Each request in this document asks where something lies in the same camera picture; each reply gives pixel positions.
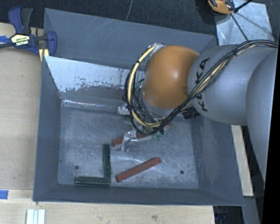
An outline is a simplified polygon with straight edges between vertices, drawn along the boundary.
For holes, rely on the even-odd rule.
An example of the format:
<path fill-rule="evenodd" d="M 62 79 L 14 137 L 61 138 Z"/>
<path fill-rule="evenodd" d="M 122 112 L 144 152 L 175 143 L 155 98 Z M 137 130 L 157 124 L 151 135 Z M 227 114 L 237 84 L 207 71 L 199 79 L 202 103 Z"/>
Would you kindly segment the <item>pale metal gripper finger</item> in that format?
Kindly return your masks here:
<path fill-rule="evenodd" d="M 130 142 L 130 139 L 129 138 L 123 138 L 122 139 L 122 142 L 121 142 L 121 146 L 120 146 L 120 150 L 122 152 L 126 151 L 127 150 L 127 145 L 129 144 Z"/>

